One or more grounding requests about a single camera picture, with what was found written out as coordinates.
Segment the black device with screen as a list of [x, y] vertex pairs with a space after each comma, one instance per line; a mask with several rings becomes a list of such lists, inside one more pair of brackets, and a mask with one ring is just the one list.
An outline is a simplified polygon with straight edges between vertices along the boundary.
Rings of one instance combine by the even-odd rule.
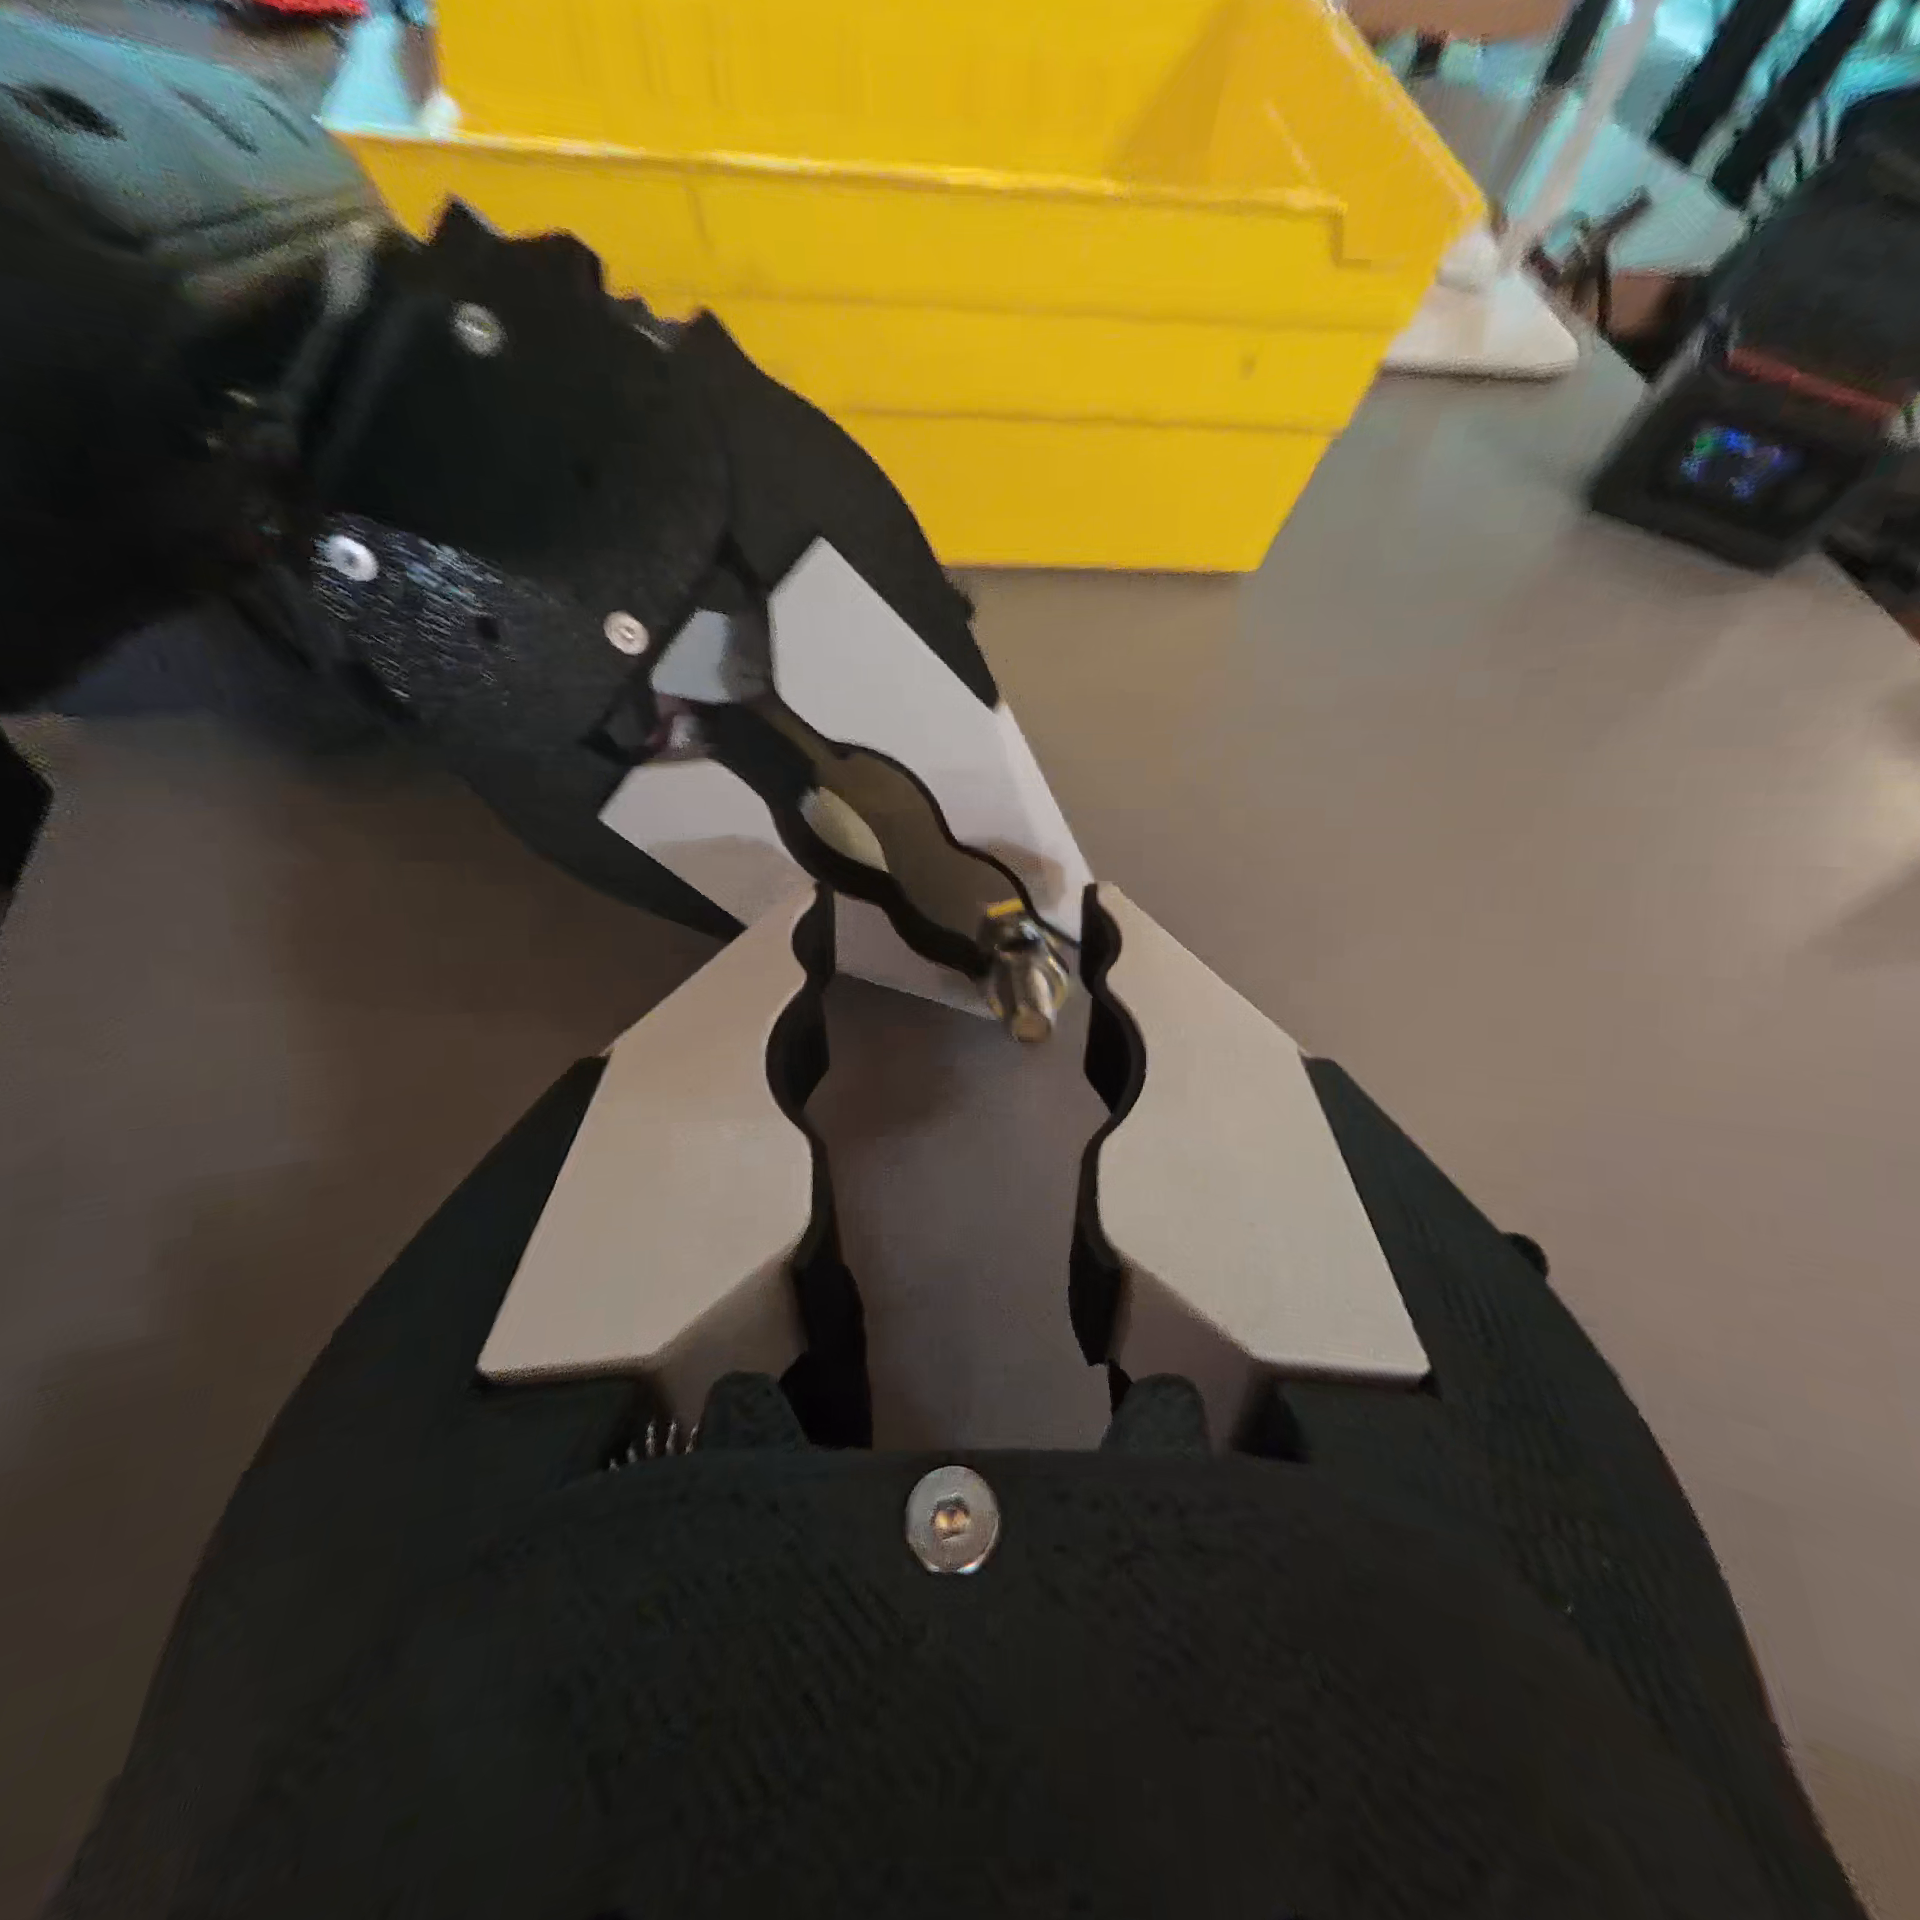
[[1593, 469], [1608, 520], [1772, 573], [1832, 534], [1904, 452], [1914, 377], [1870, 380], [1694, 326]]

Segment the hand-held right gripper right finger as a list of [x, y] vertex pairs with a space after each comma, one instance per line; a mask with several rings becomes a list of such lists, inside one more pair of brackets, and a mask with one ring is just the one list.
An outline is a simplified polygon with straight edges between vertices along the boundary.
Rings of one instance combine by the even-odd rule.
[[1298, 1041], [1110, 884], [1082, 901], [1071, 1333], [1109, 1389], [1417, 1388], [1426, 1348]]

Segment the steel bolt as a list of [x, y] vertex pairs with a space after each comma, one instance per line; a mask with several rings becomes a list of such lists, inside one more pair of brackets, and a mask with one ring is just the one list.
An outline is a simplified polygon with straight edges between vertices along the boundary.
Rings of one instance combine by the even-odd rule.
[[981, 990], [999, 1025], [1018, 1045], [1046, 1041], [1071, 996], [1071, 955], [1017, 899], [988, 909], [977, 940]]

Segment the black bag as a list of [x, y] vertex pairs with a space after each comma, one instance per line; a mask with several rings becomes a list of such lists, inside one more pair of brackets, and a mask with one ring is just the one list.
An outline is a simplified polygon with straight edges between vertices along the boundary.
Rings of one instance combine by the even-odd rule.
[[1724, 261], [1711, 313], [1740, 352], [1914, 390], [1918, 86], [1847, 109], [1832, 155]]

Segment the yellow plastic bin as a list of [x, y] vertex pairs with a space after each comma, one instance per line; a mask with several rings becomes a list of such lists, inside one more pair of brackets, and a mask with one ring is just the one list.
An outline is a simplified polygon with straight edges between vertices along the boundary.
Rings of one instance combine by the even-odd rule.
[[434, 4], [322, 125], [711, 311], [960, 568], [1245, 573], [1482, 199], [1335, 4]]

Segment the white stand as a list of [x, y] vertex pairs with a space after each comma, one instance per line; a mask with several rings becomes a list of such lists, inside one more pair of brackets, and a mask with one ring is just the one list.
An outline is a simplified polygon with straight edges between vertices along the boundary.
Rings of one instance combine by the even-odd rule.
[[1489, 208], [1444, 254], [1385, 377], [1546, 381], [1580, 359], [1572, 326], [1535, 254], [1572, 213], [1574, 192], [1657, 30], [1657, 1], [1574, 4], [1527, 97], [1511, 100], [1481, 184]]

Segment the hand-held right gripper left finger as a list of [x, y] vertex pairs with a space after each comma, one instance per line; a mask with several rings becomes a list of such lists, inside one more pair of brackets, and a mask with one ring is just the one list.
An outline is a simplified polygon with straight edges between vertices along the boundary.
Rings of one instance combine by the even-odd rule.
[[831, 933], [831, 903], [804, 884], [608, 1047], [479, 1377], [708, 1385], [802, 1356], [812, 1149], [770, 1064], [814, 982], [812, 933]]

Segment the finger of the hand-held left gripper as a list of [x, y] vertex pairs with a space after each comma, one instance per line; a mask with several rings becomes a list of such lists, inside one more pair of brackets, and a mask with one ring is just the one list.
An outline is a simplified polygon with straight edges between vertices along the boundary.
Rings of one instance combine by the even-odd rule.
[[905, 768], [962, 848], [1017, 873], [1070, 944], [1081, 940], [1089, 867], [1018, 723], [976, 695], [830, 542], [781, 575], [765, 637], [724, 637], [693, 614], [663, 644], [653, 693], [698, 705], [770, 696], [817, 739]]
[[[993, 751], [914, 751], [903, 763], [918, 773], [962, 846], [1024, 876], [1017, 864], [1024, 816], [1000, 783]], [[598, 817], [746, 926], [807, 877], [768, 804], [717, 759], [647, 760], [621, 777]], [[914, 953], [876, 903], [840, 895], [833, 940], [842, 973], [973, 1020], [992, 1012], [976, 982]]]

